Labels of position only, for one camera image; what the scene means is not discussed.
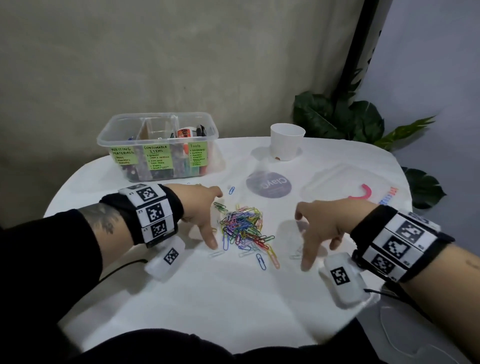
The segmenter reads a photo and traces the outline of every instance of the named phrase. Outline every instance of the handwritten label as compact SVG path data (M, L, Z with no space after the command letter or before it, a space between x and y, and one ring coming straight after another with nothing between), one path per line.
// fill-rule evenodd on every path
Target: handwritten label
M188 143L190 167L203 167L208 165L207 142Z
M173 168L170 144L144 146L144 155L149 170L169 170Z
M138 164L138 158L135 155L132 146L118 146L110 148L110 152L115 162L117 162L121 166Z

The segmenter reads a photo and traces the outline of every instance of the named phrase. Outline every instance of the tattoo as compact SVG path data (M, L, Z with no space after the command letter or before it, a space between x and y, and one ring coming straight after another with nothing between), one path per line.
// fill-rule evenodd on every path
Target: tattoo
M115 223L120 219L120 213L112 206L98 203L79 208L92 230L102 228L107 234L113 234Z
M466 261L467 265L471 266L472 268L476 269L476 270L480 270L480 266L473 263L473 262L470 262L469 260Z

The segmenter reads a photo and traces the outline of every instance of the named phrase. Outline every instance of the pile of paper clips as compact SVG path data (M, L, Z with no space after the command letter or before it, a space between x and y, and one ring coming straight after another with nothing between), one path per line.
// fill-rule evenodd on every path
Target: pile of paper clips
M225 215L219 221L224 251L228 250L230 245L235 244L241 250L240 258L256 253L258 263L263 270L266 270L266 265L260 253L267 253L274 267L280 269L276 254L272 246L267 243L275 236L262 235L263 214L261 211L255 207L240 207L239 205L236 206L237 211L228 211L225 205L218 202L214 202L214 206Z

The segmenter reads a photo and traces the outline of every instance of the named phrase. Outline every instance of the hand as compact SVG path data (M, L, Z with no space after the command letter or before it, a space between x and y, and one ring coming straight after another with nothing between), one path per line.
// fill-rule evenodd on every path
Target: hand
M222 197L220 187L204 187L196 184L166 184L180 199L183 205L182 220L198 226L205 244L211 249L216 249L215 236L210 224L210 207L215 197Z
M299 202L295 219L305 217L309 226L303 233L303 257L301 269L309 270L317 257L320 244L331 239L330 249L342 242L344 233L350 234L360 221L377 207L367 200L344 198L336 201Z

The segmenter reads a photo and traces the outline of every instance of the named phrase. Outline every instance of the wristband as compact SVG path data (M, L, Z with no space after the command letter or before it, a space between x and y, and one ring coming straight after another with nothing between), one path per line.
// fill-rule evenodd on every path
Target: wristband
M380 205L350 234L356 263L385 280L406 282L455 240L440 226L409 211Z
M104 196L101 203L118 210L132 235L133 244L157 245L178 232L183 206L177 195L161 184L143 183Z

